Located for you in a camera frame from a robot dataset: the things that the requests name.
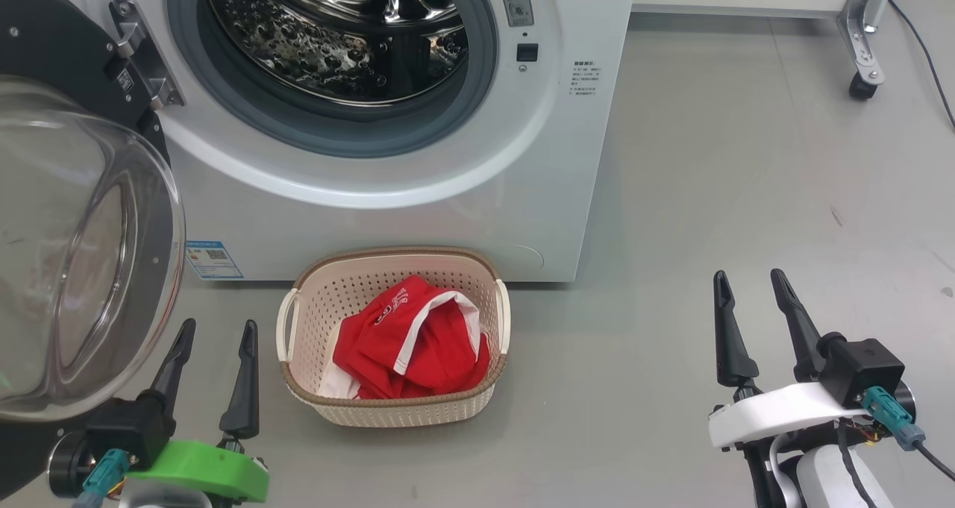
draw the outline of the basket handle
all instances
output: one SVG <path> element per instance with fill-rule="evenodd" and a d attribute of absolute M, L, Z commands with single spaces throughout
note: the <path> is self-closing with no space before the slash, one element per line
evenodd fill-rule
<path fill-rule="evenodd" d="M 289 346 L 286 344 L 286 327 L 289 327 L 289 307 L 294 302 L 292 312 L 292 331 L 289 335 Z M 292 360 L 292 352 L 295 349 L 295 332 L 298 329 L 298 288 L 292 288 L 286 297 L 282 300 L 282 307 L 279 307 L 279 318 L 275 322 L 275 349 L 279 353 L 279 361 L 287 363 Z"/>
<path fill-rule="evenodd" d="M 507 353 L 511 346 L 511 297 L 507 294 L 507 286 L 501 279 L 498 279 L 498 337 L 501 338 L 501 353 Z"/>

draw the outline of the green mount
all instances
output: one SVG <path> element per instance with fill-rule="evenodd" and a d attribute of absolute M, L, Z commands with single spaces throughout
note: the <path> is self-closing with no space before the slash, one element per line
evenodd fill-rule
<path fill-rule="evenodd" d="M 156 480 L 235 501 L 265 502 L 269 472 L 245 454 L 198 441 L 171 440 L 148 471 L 127 477 Z"/>

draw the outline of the beige basket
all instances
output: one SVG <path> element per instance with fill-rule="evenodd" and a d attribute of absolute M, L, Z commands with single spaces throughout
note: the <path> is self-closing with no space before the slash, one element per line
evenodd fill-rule
<path fill-rule="evenodd" d="M 468 392 L 427 398 L 347 400 L 318 396 L 322 374 L 334 351 L 334 342 L 330 342 L 334 329 L 410 275 L 419 275 L 433 286 L 461 291 L 480 308 L 481 332 L 487 334 L 491 351 L 484 380 Z M 275 335 L 289 390 L 331 422 L 356 427 L 444 424 L 475 416 L 494 395 L 495 382 L 507 365 L 511 307 L 507 288 L 497 272 L 475 253 L 446 247 L 375 249 L 331 257 L 302 274 L 282 301 Z"/>

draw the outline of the caster wheel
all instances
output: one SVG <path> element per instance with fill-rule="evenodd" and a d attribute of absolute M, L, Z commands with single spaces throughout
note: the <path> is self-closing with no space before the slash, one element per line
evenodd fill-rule
<path fill-rule="evenodd" d="M 856 98 L 856 100 L 869 100 L 870 97 L 876 95 L 876 89 L 879 89 L 879 87 L 866 83 L 862 80 L 862 76 L 856 72 L 856 76 L 852 77 L 852 84 L 849 84 L 849 96 Z"/>

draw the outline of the gray floor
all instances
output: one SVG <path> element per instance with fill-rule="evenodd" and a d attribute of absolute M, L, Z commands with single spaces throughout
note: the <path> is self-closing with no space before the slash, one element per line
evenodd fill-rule
<path fill-rule="evenodd" d="M 955 95 L 955 5 L 898 2 Z M 263 430 L 248 449 L 272 469 L 270 506 L 751 505 L 744 460 L 707 438 L 731 395 L 714 379 L 710 287 L 727 270 L 760 386 L 779 388 L 794 364 L 768 280 L 781 267 L 821 331 L 877 337 L 907 363 L 927 444 L 955 464 L 955 131 L 895 15 L 873 42 L 888 82 L 855 103 L 832 22 L 635 16 L 579 280 L 513 292 L 511 360 L 484 413 L 332 427 L 283 386 L 270 328 L 284 290 L 190 274 L 177 437 L 218 439 L 253 318 Z M 896 506 L 951 505 L 917 454 L 860 453 Z M 63 504 L 34 482 L 4 505 Z"/>

